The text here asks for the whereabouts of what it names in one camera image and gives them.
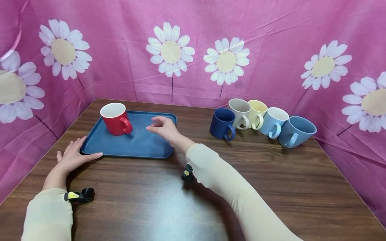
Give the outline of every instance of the tray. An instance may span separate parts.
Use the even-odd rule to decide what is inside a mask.
[[[103,152],[105,156],[137,157],[137,158],[168,158],[174,148],[162,137],[146,130],[155,116],[164,116],[177,125],[177,117],[170,113],[146,111],[127,111],[133,132],[129,135],[113,136],[107,129],[102,118],[96,122],[87,136],[82,148],[83,154]]]

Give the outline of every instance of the mug handle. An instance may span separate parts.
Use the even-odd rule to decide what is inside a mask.
[[[261,114],[258,114],[258,119],[260,120],[259,121],[259,124],[256,126],[256,124],[255,124],[255,122],[254,123],[252,123],[252,128],[254,129],[254,130],[258,130],[258,129],[260,129],[262,126],[263,126],[263,123],[264,123],[264,118],[263,118],[263,116],[261,115]]]
[[[298,136],[299,135],[297,133],[294,133],[289,142],[285,143],[284,146],[287,148],[292,148],[293,144],[295,144],[295,141],[298,139]]]
[[[243,115],[242,118],[243,118],[243,121],[236,128],[240,130],[246,130],[249,128],[249,119],[245,115]],[[241,125],[244,123],[244,121],[245,121],[245,127],[243,128],[241,127]]]
[[[125,119],[125,118],[120,118],[119,119],[121,122],[123,122],[123,124],[126,125],[126,128],[123,129],[123,131],[126,133],[126,134],[130,134],[132,131],[133,131],[133,126],[130,124],[129,120],[128,119]]]
[[[271,139],[276,139],[279,135],[280,135],[280,132],[281,132],[281,126],[279,125],[279,124],[275,124],[275,126],[276,126],[276,132],[275,132],[275,134],[274,135],[272,135],[272,131],[270,131],[269,133],[268,133],[268,136],[269,136],[269,138],[271,138]]]
[[[231,141],[235,138],[236,136],[236,130],[232,125],[228,125],[227,128],[229,128],[230,132],[232,133],[231,137],[228,136],[228,132],[225,131],[224,138],[227,141]]]

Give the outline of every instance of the table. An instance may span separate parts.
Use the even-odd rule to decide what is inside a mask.
[[[0,206],[0,237],[19,240],[28,202],[55,166],[56,151],[85,136],[99,110],[94,101]],[[231,143],[209,133],[213,109],[127,102],[128,110],[173,113],[178,130],[220,154],[305,241],[384,241],[386,232],[314,139],[289,150],[261,133],[238,131]],[[74,240],[244,240],[228,204],[202,185],[184,184],[185,158],[103,157],[72,172],[69,189],[95,189],[74,206]]]

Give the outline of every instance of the daisy print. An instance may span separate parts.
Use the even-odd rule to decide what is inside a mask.
[[[375,81],[364,77],[360,82],[350,85],[353,94],[343,96],[343,101],[350,106],[342,109],[350,124],[359,123],[359,129],[368,132],[380,132],[386,129],[386,72]]]
[[[17,51],[8,52],[0,64],[0,122],[11,123],[17,117],[28,120],[33,117],[32,109],[40,110],[45,92],[36,85],[41,76],[36,73],[32,62],[20,64]]]
[[[157,38],[150,37],[146,50],[153,54],[150,62],[159,64],[158,71],[167,77],[181,76],[181,71],[186,72],[188,67],[186,62],[193,62],[195,50],[188,47],[190,37],[184,35],[180,37],[180,27],[171,27],[169,22],[163,24],[163,29],[156,26],[154,33]]]
[[[209,65],[205,71],[212,73],[210,79],[216,81],[218,85],[235,83],[239,76],[244,75],[241,66],[249,64],[249,49],[244,48],[244,41],[233,37],[229,43],[227,38],[217,40],[215,48],[209,48],[207,55],[204,55],[204,61]]]
[[[90,48],[79,30],[72,30],[64,21],[48,20],[50,28],[40,25],[39,37],[45,46],[41,48],[44,64],[52,66],[52,74],[62,72],[63,79],[76,78],[76,72],[84,73],[93,58],[82,50]]]
[[[302,86],[305,89],[312,86],[314,90],[318,90],[322,85],[326,89],[331,80],[339,82],[341,76],[346,76],[349,70],[344,65],[352,60],[351,55],[342,55],[347,47],[347,44],[338,45],[337,40],[328,46],[323,45],[319,54],[313,55],[311,61],[304,65],[306,72],[301,75],[305,79]]]

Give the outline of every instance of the sleeve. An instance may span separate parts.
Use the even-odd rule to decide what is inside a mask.
[[[27,206],[22,241],[70,241],[73,211],[64,200],[66,190],[50,188],[38,193]]]
[[[197,181],[230,204],[247,241],[301,241],[218,153],[203,144],[194,144],[186,159]]]

